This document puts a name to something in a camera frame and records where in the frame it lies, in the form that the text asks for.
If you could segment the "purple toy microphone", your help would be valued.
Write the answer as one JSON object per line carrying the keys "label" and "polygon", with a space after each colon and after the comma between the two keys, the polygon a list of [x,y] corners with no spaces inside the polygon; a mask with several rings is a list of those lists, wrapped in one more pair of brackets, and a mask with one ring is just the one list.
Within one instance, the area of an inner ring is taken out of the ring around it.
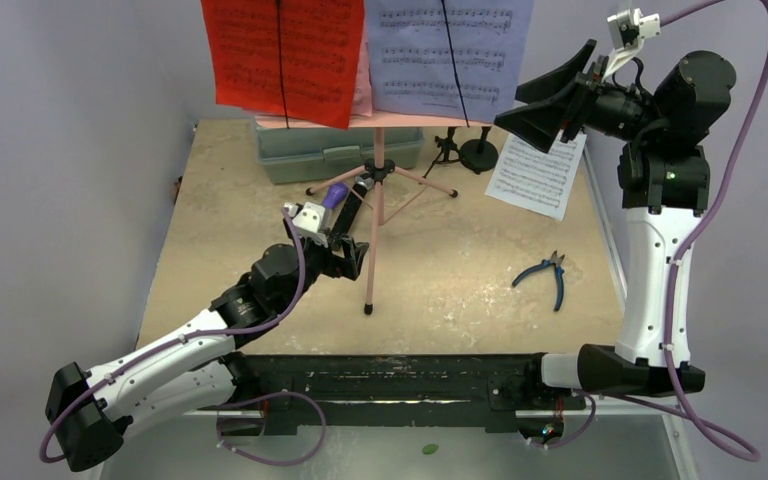
{"label": "purple toy microphone", "polygon": [[322,202],[323,207],[333,213],[349,195],[349,190],[349,186],[343,182],[330,185]]}

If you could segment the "black silver microphone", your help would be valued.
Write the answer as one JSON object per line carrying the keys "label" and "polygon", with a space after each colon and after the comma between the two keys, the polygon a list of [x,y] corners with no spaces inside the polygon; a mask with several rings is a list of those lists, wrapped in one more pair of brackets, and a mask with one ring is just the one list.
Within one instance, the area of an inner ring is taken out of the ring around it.
{"label": "black silver microphone", "polygon": [[364,197],[372,186],[373,181],[369,174],[362,174],[355,178],[331,228],[329,245],[333,251],[341,249],[341,238],[350,233]]}

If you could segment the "white sheet music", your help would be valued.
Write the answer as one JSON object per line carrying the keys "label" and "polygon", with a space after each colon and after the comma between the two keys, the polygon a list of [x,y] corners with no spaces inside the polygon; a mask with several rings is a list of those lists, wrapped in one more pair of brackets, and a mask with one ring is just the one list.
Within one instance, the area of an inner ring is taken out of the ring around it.
{"label": "white sheet music", "polygon": [[583,157],[587,134],[555,141],[547,153],[510,134],[485,190],[507,204],[561,221]]}

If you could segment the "pink music stand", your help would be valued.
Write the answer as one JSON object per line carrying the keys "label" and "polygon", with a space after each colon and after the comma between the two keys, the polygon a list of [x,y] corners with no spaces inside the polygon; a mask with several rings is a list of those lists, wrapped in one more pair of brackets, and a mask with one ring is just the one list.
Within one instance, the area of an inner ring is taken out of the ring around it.
{"label": "pink music stand", "polygon": [[[321,190],[327,192],[328,187],[335,183],[343,182],[350,188],[354,183],[355,178],[362,174],[369,174],[372,178],[373,186],[366,193],[362,203],[362,205],[367,205],[372,211],[371,238],[368,242],[370,244],[370,248],[365,256],[362,267],[362,270],[367,270],[366,296],[364,304],[365,314],[370,315],[373,312],[374,277],[379,229],[391,219],[385,215],[384,210],[384,190],[385,180],[387,177],[391,175],[398,175],[417,182],[422,186],[422,189],[417,192],[418,195],[422,195],[425,189],[432,188],[448,195],[451,198],[456,198],[458,196],[458,191],[456,189],[448,188],[440,183],[433,182],[427,178],[423,178],[422,176],[419,176],[398,166],[393,160],[388,159],[385,155],[385,130],[388,128],[396,127],[444,126],[448,128],[451,126],[456,126],[458,128],[460,126],[465,126],[466,124],[467,122],[465,120],[456,120],[451,117],[407,115],[385,111],[375,111],[369,117],[361,116],[359,119],[351,121],[350,125],[352,127],[369,127],[375,130],[374,157],[365,161],[361,166],[351,169],[341,175],[333,177],[306,190],[306,194],[308,196],[312,196]],[[331,228],[342,207],[342,204],[343,202],[335,209],[333,213],[331,213],[328,230],[328,244]]]}

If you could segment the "black desktop mic stand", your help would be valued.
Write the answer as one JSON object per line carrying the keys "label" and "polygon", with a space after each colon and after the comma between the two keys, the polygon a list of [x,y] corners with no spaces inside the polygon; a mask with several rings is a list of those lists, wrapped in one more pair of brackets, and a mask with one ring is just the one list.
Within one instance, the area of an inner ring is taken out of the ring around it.
{"label": "black desktop mic stand", "polygon": [[498,162],[498,149],[488,140],[491,129],[483,126],[478,139],[468,140],[459,148],[460,163],[475,174],[493,170]]}

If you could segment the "lavender sheet music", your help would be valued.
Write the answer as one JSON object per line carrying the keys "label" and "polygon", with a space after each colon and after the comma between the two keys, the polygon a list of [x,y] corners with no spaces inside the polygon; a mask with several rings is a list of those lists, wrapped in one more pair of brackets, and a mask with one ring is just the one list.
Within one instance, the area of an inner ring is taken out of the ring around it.
{"label": "lavender sheet music", "polygon": [[367,1],[375,109],[491,122],[510,109],[534,4]]}

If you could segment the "black tripod mic stand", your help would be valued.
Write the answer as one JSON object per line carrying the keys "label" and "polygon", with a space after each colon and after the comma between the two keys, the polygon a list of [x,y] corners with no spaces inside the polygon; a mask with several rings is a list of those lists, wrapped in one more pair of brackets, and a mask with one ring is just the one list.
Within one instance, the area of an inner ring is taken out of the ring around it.
{"label": "black tripod mic stand", "polygon": [[427,178],[435,166],[460,163],[462,161],[460,149],[454,140],[456,130],[456,126],[451,126],[447,128],[445,137],[434,137],[435,145],[439,152],[422,175],[423,178]]}

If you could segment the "red sheet music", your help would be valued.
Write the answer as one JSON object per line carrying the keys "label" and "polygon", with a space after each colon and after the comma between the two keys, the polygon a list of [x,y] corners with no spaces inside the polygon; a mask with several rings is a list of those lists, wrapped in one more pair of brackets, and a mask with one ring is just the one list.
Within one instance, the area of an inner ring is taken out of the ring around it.
{"label": "red sheet music", "polygon": [[345,129],[352,115],[361,1],[204,1],[215,101]]}

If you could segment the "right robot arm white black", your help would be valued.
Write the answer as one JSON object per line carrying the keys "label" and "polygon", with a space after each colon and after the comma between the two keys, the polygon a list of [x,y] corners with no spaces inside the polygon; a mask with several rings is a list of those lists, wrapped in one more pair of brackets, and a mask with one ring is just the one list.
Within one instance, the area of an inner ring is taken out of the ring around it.
{"label": "right robot arm white black", "polygon": [[541,152],[583,128],[624,143],[617,176],[631,264],[620,334],[611,345],[543,356],[521,381],[524,399],[536,407],[561,388],[665,397],[699,392],[706,380],[687,340],[691,235],[709,200],[702,141],[730,106],[735,70],[719,54],[697,50],[647,92],[612,83],[607,58],[594,49],[588,41],[561,66],[520,84],[518,107],[494,121]]}

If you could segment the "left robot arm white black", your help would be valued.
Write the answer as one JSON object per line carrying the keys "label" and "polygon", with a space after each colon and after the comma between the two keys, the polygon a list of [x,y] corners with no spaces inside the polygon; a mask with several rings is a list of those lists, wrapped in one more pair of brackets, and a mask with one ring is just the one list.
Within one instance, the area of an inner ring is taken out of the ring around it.
{"label": "left robot arm white black", "polygon": [[39,450],[44,463],[89,470],[115,454],[127,435],[163,416],[220,405],[244,409],[258,382],[232,371],[237,351],[272,330],[318,279],[356,280],[369,245],[349,235],[341,252],[311,239],[274,244],[236,284],[184,325],[130,354],[89,369],[71,362],[52,378]]}

